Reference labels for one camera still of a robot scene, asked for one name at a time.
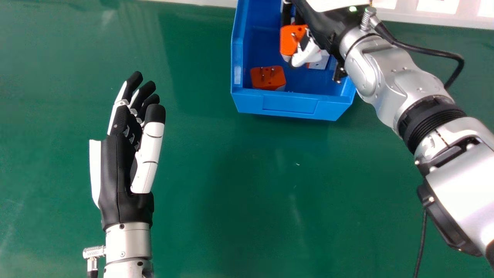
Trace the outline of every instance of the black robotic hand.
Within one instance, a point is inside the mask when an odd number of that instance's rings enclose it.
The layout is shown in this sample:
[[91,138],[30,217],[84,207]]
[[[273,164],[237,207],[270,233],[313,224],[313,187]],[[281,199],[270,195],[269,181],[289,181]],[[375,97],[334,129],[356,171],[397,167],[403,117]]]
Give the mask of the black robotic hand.
[[134,72],[113,105],[107,136],[89,141],[91,191],[101,211],[103,230],[119,223],[152,225],[151,186],[165,131],[165,108],[153,94],[154,82],[138,90],[142,74]]

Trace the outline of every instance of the robotic arm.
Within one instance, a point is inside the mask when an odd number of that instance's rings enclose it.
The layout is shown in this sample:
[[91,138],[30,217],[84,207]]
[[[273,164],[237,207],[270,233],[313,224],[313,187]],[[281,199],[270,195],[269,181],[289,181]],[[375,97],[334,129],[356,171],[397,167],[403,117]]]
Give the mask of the robotic arm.
[[105,278],[151,278],[150,229],[155,177],[165,131],[165,108],[153,94],[154,82],[136,90],[143,78],[127,79],[113,105],[106,139],[89,141],[92,198],[101,211],[106,245],[84,249],[87,276],[98,277],[106,257]]
[[[418,197],[446,243],[460,252],[485,256],[494,268],[494,135],[468,117],[443,83],[398,47],[405,44],[395,43],[370,1],[292,4],[314,42],[344,64],[341,71],[358,95],[374,106],[379,120],[414,155],[424,177]],[[291,66],[303,64],[300,57],[307,55],[300,50]]]

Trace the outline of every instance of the blue bin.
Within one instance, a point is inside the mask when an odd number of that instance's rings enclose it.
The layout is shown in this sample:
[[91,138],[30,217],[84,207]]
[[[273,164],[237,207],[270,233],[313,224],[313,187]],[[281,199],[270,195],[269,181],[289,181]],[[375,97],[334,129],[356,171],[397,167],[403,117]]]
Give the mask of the blue bin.
[[[231,94],[237,110],[294,118],[336,121],[350,107],[355,86],[349,78],[332,80],[336,66],[326,70],[291,69],[280,54],[281,0],[238,0],[232,33]],[[252,88],[250,69],[283,66],[286,92]]]

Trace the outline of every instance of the green surface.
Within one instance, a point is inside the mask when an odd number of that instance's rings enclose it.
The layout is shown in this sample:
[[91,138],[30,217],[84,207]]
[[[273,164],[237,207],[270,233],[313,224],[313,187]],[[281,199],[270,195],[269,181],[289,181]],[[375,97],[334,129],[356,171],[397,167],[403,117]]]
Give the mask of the green surface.
[[[229,94],[234,10],[151,2],[0,1],[0,277],[85,277],[104,233],[88,139],[134,70],[167,108],[156,278],[411,277],[421,176],[360,99],[335,122],[239,114]],[[456,51],[451,94],[494,129],[494,33],[389,24]],[[445,80],[454,62],[413,55]],[[420,277],[491,277],[432,226]]]

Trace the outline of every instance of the orange power adapter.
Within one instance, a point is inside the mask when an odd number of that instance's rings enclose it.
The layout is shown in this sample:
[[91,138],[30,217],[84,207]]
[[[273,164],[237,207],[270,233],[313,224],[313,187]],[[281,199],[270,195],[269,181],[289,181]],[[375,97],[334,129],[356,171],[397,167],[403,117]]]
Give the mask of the orange power adapter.
[[284,91],[287,80],[282,66],[257,67],[250,70],[252,87],[268,91]]
[[300,40],[307,33],[307,24],[304,25],[285,25],[280,30],[280,53],[283,59],[288,62],[297,52],[297,46]]

